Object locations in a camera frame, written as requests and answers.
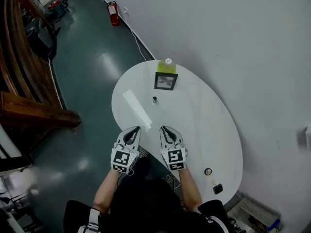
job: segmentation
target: picture frame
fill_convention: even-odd
[[[177,73],[155,73],[155,89],[173,91],[178,74]]]

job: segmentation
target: white wall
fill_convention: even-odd
[[[300,232],[311,220],[311,150],[297,142],[311,123],[311,0],[115,1],[157,59],[220,96],[242,140],[240,190]]]

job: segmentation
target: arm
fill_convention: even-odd
[[[202,198],[189,169],[179,170],[181,193],[187,211],[194,211],[202,204]]]
[[[119,173],[115,170],[110,170],[95,195],[93,208],[101,211],[104,215],[109,211],[118,179]]]

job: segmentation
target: white oval table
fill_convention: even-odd
[[[242,148],[233,119],[215,92],[179,65],[173,91],[154,89],[157,63],[137,64],[122,75],[112,94],[113,116],[121,130],[140,126],[139,144],[163,165],[159,129],[165,125],[179,131],[188,150],[187,166],[203,202],[218,199],[225,204],[242,179]],[[212,169],[211,175],[204,174],[206,168]],[[178,171],[172,173],[179,179]],[[213,192],[213,179],[224,188],[218,195]]]

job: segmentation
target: fire extinguisher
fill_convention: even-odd
[[[112,26],[118,26],[120,24],[118,8],[116,2],[109,2],[107,5],[107,9],[110,15],[110,21]]]

